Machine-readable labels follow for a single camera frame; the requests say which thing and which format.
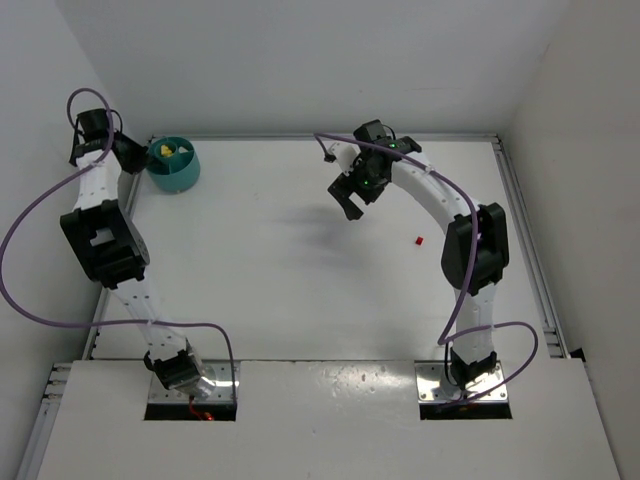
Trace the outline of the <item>small yellow lego plate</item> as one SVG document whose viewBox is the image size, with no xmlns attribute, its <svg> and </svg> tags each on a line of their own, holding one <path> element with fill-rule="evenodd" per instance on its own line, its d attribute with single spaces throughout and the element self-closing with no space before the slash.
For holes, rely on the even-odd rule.
<svg viewBox="0 0 640 480">
<path fill-rule="evenodd" d="M 176 152 L 176 146 L 173 144 L 161 144 L 158 147 L 158 155 L 161 158 L 169 158 Z"/>
</svg>

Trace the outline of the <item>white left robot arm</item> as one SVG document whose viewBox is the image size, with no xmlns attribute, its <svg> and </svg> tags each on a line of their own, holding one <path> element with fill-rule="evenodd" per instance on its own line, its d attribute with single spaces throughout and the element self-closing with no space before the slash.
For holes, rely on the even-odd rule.
<svg viewBox="0 0 640 480">
<path fill-rule="evenodd" d="M 147 246 L 119 203 L 119 179 L 144 170 L 148 150 L 110 131 L 103 108 L 77 115 L 70 163 L 81 173 L 77 201 L 60 225 L 87 277 L 110 290 L 136 322 L 147 351 L 144 364 L 167 390 L 205 395 L 203 362 L 186 336 L 169 325 L 145 270 Z"/>
</svg>

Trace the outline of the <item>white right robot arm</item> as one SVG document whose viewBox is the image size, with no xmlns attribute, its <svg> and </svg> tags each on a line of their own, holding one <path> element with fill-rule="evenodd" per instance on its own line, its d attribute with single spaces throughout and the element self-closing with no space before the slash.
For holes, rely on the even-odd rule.
<svg viewBox="0 0 640 480">
<path fill-rule="evenodd" d="M 350 221 L 362 217 L 352 201 L 376 202 L 387 186 L 409 194 L 444 233 L 441 269 L 456 303 L 438 344 L 445 348 L 445 377 L 463 389 L 495 369 L 493 300 L 509 264 L 506 212 L 481 204 L 439 173 L 411 137 L 396 137 L 379 120 L 357 128 L 352 137 L 331 136 L 324 159 L 341 172 L 328 188 Z"/>
</svg>

